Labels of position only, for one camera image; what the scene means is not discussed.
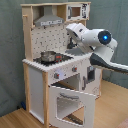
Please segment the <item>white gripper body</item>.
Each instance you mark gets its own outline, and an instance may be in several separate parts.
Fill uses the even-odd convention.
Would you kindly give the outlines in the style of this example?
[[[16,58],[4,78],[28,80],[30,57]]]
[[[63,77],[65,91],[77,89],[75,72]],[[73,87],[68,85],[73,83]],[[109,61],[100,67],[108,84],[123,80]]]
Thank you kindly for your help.
[[[79,42],[87,28],[82,23],[71,23],[66,27],[66,30],[75,42]]]

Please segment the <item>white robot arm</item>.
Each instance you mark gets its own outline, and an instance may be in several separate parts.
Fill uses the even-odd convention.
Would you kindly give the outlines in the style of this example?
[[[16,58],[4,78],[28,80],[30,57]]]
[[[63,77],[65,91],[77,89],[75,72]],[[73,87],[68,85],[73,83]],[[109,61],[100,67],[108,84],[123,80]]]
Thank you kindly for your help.
[[[111,61],[117,41],[112,38],[112,34],[108,30],[90,30],[82,23],[69,24],[66,30],[82,52],[92,53],[90,56],[92,66],[128,74],[128,66]]]

